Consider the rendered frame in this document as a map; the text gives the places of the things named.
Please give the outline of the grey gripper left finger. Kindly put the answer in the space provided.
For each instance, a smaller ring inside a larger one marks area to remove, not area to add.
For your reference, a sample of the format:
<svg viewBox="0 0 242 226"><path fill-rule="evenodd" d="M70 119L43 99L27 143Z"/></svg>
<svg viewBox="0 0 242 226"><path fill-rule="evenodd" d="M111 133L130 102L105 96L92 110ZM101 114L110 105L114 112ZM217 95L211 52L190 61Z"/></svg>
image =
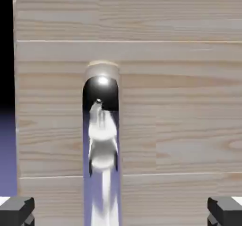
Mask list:
<svg viewBox="0 0 242 226"><path fill-rule="evenodd" d="M0 197L0 226L35 226L33 197Z"/></svg>

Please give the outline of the light wood cabinet door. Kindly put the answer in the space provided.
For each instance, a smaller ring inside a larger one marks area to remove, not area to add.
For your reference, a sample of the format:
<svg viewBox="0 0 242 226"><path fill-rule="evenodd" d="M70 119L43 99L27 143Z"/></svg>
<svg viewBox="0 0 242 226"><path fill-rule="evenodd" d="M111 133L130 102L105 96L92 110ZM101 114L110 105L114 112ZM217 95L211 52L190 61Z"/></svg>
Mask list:
<svg viewBox="0 0 242 226"><path fill-rule="evenodd" d="M242 41L17 41L21 177L82 172L84 73L121 78L125 174L242 172Z"/></svg>

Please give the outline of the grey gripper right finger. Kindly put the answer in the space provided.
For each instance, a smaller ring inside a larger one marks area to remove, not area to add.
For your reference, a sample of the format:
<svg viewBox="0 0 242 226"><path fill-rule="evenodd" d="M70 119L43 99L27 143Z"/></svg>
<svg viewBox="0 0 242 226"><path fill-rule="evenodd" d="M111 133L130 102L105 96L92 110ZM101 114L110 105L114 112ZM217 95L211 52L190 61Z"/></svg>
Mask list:
<svg viewBox="0 0 242 226"><path fill-rule="evenodd" d="M242 196L209 197L207 209L207 226L242 226Z"/></svg>

